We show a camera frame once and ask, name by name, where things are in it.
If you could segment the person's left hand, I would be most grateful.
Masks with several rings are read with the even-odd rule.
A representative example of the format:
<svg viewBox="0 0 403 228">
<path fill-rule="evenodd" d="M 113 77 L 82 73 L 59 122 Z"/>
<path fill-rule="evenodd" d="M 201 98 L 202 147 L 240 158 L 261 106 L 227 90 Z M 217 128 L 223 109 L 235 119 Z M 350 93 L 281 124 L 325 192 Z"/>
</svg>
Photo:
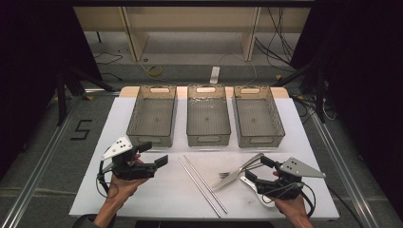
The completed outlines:
<svg viewBox="0 0 403 228">
<path fill-rule="evenodd" d="M 147 179 L 121 180 L 112 175 L 105 204 L 120 209 L 146 181 Z"/>
</svg>

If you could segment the light wooden shelf unit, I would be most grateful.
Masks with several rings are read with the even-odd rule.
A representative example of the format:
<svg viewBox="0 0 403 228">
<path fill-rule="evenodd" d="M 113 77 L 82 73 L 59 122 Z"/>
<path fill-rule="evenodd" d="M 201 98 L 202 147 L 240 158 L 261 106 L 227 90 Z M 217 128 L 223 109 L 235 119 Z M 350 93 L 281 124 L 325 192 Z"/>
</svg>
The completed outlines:
<svg viewBox="0 0 403 228">
<path fill-rule="evenodd" d="M 135 61 L 151 32 L 237 32 L 243 59 L 249 61 L 259 32 L 302 32 L 310 10 L 285 7 L 76 7 L 84 31 L 123 31 Z"/>
</svg>

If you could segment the person's right hand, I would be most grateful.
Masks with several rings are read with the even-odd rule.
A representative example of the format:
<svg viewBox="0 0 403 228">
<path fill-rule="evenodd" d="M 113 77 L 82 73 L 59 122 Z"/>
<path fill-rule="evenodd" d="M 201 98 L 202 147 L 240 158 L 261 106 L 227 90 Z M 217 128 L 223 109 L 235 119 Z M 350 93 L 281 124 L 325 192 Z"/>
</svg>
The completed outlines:
<svg viewBox="0 0 403 228">
<path fill-rule="evenodd" d="M 291 223 L 296 218 L 308 218 L 302 195 L 298 195 L 295 199 L 289 200 L 274 199 L 274 202 L 279 211 L 281 211 Z"/>
</svg>

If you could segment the black metal stand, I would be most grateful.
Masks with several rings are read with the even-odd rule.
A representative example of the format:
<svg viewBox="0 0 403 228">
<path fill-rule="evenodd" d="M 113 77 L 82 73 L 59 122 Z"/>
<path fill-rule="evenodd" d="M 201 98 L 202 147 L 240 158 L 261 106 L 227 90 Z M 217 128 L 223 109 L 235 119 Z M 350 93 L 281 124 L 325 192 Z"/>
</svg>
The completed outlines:
<svg viewBox="0 0 403 228">
<path fill-rule="evenodd" d="M 286 86 L 301 76 L 303 76 L 303 80 L 299 86 L 299 91 L 302 94 L 314 93 L 316 95 L 315 112 L 319 119 L 324 123 L 324 70 L 320 64 L 311 61 L 309 64 L 292 73 L 285 79 L 273 84 L 273 87 Z"/>
<path fill-rule="evenodd" d="M 67 117 L 65 88 L 67 88 L 73 96 L 83 97 L 85 94 L 85 89 L 80 82 L 81 79 L 87 80 L 105 91 L 115 91 L 111 85 L 107 85 L 102 80 L 90 76 L 78 67 L 64 66 L 56 76 L 56 91 L 59 107 L 58 126 L 60 126 Z"/>
</svg>

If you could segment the metal chopstick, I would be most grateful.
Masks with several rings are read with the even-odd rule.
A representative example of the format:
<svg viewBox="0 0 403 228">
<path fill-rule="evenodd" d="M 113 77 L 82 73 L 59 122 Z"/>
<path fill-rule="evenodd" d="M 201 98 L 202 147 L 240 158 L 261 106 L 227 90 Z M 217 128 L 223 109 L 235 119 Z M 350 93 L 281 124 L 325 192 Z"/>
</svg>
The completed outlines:
<svg viewBox="0 0 403 228">
<path fill-rule="evenodd" d="M 220 206 L 221 210 L 225 213 L 228 214 L 227 208 L 223 205 L 223 203 L 220 201 L 220 199 L 217 197 L 217 195 L 214 193 L 212 188 L 209 186 L 209 184 L 206 182 L 206 180 L 203 178 L 203 176 L 200 174 L 200 172 L 197 170 L 197 168 L 193 165 L 193 163 L 185 156 L 183 155 L 183 158 L 186 160 L 188 165 L 186 167 L 190 167 L 193 170 L 193 173 L 199 178 L 200 182 L 203 184 L 203 191 L 205 192 L 206 190 L 209 192 L 209 194 L 213 197 L 213 199 L 217 202 L 217 204 Z"/>
<path fill-rule="evenodd" d="M 207 201 L 207 203 L 210 205 L 210 207 L 213 209 L 213 211 L 216 213 L 216 215 L 218 216 L 218 218 L 221 218 L 221 213 L 219 212 L 219 210 L 216 208 L 216 206 L 213 204 L 213 202 L 211 201 L 210 198 L 207 197 L 206 193 L 203 191 L 202 187 L 199 185 L 199 183 L 196 181 L 196 179 L 192 176 L 191 172 L 188 170 L 188 168 L 185 166 L 185 164 L 183 163 L 183 161 L 178 158 L 178 161 L 180 163 L 180 165 L 182 166 L 182 168 L 184 169 L 184 171 L 186 172 L 186 174 L 189 176 L 189 178 L 193 181 L 193 183 L 196 185 L 196 187 L 198 188 L 198 190 L 200 191 L 200 193 L 202 194 L 202 196 L 204 197 L 204 199 Z"/>
</svg>

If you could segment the long aluminium floor rail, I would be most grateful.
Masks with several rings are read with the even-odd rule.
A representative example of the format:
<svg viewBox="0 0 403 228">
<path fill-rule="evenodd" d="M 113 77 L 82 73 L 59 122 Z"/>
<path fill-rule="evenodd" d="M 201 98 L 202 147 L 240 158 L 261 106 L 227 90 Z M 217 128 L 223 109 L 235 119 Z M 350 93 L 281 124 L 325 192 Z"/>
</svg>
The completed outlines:
<svg viewBox="0 0 403 228">
<path fill-rule="evenodd" d="M 365 200 L 363 193 L 359 189 L 347 163 L 343 160 L 326 124 L 320 120 L 316 113 L 313 114 L 312 120 L 355 207 L 361 224 L 364 228 L 379 228 L 379 224 L 374 217 L 370 204 Z"/>
<path fill-rule="evenodd" d="M 73 97 L 70 100 L 65 118 L 60 123 L 56 124 L 55 128 L 51 131 L 51 138 L 48 140 L 47 146 L 43 150 L 41 157 L 35 164 L 34 168 L 30 171 L 26 183 L 22 188 L 14 191 L 13 195 L 15 196 L 15 201 L 8 210 L 4 220 L 0 223 L 0 228 L 16 228 L 18 226 L 18 223 L 34 196 L 35 190 L 43 178 L 60 141 L 66 133 L 71 116 L 74 114 L 75 109 L 80 102 L 80 97 Z"/>
</svg>

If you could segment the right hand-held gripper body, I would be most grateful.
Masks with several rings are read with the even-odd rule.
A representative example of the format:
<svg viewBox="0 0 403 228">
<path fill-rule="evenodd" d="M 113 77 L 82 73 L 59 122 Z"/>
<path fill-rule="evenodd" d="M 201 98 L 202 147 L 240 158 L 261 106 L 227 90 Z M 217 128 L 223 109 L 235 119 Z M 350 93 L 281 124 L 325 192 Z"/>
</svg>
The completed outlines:
<svg viewBox="0 0 403 228">
<path fill-rule="evenodd" d="M 268 198 L 294 200 L 304 186 L 303 177 L 322 179 L 326 177 L 324 173 L 293 157 L 285 162 L 275 161 L 273 168 L 278 173 L 276 180 L 258 178 L 254 183 L 258 193 Z"/>
</svg>

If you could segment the clear brown plastic basket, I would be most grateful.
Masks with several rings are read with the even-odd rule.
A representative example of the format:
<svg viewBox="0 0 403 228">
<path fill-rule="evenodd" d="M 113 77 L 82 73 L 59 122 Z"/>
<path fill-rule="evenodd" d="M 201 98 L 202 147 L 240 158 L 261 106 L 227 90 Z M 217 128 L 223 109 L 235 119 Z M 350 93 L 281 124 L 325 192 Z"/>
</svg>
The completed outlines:
<svg viewBox="0 0 403 228">
<path fill-rule="evenodd" d="M 126 130 L 133 144 L 171 147 L 177 107 L 174 85 L 142 85 Z"/>
<path fill-rule="evenodd" d="M 268 85 L 235 86 L 233 107 L 239 147 L 279 147 L 285 130 Z"/>
<path fill-rule="evenodd" d="M 226 146 L 231 136 L 224 85 L 187 87 L 186 135 L 189 146 Z"/>
</svg>

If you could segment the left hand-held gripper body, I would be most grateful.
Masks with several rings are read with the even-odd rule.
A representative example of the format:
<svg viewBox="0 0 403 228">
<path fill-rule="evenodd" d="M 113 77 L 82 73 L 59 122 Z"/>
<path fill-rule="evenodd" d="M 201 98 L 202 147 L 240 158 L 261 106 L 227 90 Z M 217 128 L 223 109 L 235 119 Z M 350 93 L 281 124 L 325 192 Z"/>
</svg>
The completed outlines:
<svg viewBox="0 0 403 228">
<path fill-rule="evenodd" d="M 101 179 L 111 171 L 118 179 L 133 181 L 153 178 L 157 167 L 153 163 L 137 163 L 139 154 L 127 135 L 120 136 L 101 157 Z"/>
</svg>

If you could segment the white table mat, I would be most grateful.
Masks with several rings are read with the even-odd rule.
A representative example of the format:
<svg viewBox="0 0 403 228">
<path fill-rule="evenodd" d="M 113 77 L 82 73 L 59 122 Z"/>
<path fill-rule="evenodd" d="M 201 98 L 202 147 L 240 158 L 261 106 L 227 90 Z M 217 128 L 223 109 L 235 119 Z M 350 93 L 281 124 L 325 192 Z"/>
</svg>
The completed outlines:
<svg viewBox="0 0 403 228">
<path fill-rule="evenodd" d="M 105 198 L 98 193 L 96 187 L 100 159 L 106 149 L 125 133 L 135 101 L 135 98 L 116 98 L 114 100 L 101 137 L 69 211 L 71 216 L 95 214 L 104 203 Z M 220 211 L 221 218 L 219 218 L 179 161 L 181 160 L 189 171 L 193 171 L 183 157 L 186 156 L 210 187 L 220 181 L 220 172 L 232 172 L 238 169 L 260 151 L 273 161 L 284 162 L 290 157 L 294 157 L 320 170 L 293 101 L 289 98 L 275 99 L 275 101 L 285 129 L 285 137 L 279 147 L 239 148 L 232 101 L 229 100 L 228 109 L 232 128 L 230 143 L 225 147 L 207 149 L 188 146 L 185 130 L 187 100 L 179 99 L 173 146 L 168 149 L 153 149 L 141 156 L 144 162 L 153 162 L 161 156 L 168 155 L 168 164 L 158 169 L 155 178 L 139 187 L 134 196 L 129 198 L 124 207 L 120 209 L 118 216 L 155 220 L 283 219 L 284 215 L 279 213 L 276 208 L 263 205 L 256 193 L 239 179 L 215 191 L 218 199 L 228 210 L 228 213 Z M 325 181 L 303 178 L 303 182 L 314 190 L 317 199 L 317 206 L 311 218 L 338 219 L 338 211 Z"/>
</svg>

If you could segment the metal fork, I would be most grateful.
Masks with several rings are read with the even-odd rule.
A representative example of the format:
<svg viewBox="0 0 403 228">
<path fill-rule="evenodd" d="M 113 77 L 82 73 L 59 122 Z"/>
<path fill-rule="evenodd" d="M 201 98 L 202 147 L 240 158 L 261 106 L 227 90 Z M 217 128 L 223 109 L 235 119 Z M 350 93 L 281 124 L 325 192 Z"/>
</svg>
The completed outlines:
<svg viewBox="0 0 403 228">
<path fill-rule="evenodd" d="M 238 172 L 238 173 L 240 174 L 241 172 L 243 172 L 243 171 L 245 171 L 245 170 L 248 170 L 248 169 L 255 169 L 255 168 L 258 168 L 258 167 L 261 167 L 261 166 L 263 166 L 263 164 L 260 163 L 260 162 L 258 162 L 258 163 L 253 163 L 253 164 L 250 164 L 250 165 L 248 165 L 248 166 L 246 166 L 246 167 L 244 167 L 244 168 L 241 168 L 240 170 L 236 170 L 236 171 L 233 171 L 233 172 L 220 172 L 220 173 L 219 173 L 219 177 L 220 177 L 221 179 L 224 179 L 224 178 L 228 177 L 229 175 L 231 175 L 231 174 L 234 173 L 234 172 Z"/>
</svg>

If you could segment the black curtain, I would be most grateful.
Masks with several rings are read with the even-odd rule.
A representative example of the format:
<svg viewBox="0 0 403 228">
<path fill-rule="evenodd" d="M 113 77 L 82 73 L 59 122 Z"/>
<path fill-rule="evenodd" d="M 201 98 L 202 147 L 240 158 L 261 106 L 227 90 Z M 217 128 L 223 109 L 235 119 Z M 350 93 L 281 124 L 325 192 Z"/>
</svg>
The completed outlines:
<svg viewBox="0 0 403 228">
<path fill-rule="evenodd" d="M 65 67 L 102 78 L 74 8 L 0 0 L 0 180 L 22 152 Z"/>
<path fill-rule="evenodd" d="M 314 0 L 292 65 L 314 59 L 356 149 L 403 221 L 403 0 Z"/>
</svg>

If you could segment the short aluminium floor rail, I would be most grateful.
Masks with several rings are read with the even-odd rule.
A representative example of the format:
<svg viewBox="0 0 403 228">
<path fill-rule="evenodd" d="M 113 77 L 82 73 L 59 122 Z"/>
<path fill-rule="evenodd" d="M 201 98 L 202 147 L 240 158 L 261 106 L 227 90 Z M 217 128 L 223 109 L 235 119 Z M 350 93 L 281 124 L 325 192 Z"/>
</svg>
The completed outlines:
<svg viewBox="0 0 403 228">
<path fill-rule="evenodd" d="M 120 96 L 121 91 L 106 91 L 103 89 L 85 89 L 85 96 Z"/>
</svg>

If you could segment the white power strip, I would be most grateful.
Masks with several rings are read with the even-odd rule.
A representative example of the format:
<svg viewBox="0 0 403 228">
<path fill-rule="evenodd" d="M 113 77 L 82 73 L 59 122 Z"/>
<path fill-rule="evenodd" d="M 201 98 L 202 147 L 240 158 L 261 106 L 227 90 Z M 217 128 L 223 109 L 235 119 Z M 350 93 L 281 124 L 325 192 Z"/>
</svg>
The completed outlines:
<svg viewBox="0 0 403 228">
<path fill-rule="evenodd" d="M 219 75 L 220 75 L 220 68 L 218 66 L 213 66 L 210 76 L 211 85 L 216 85 L 218 83 Z"/>
</svg>

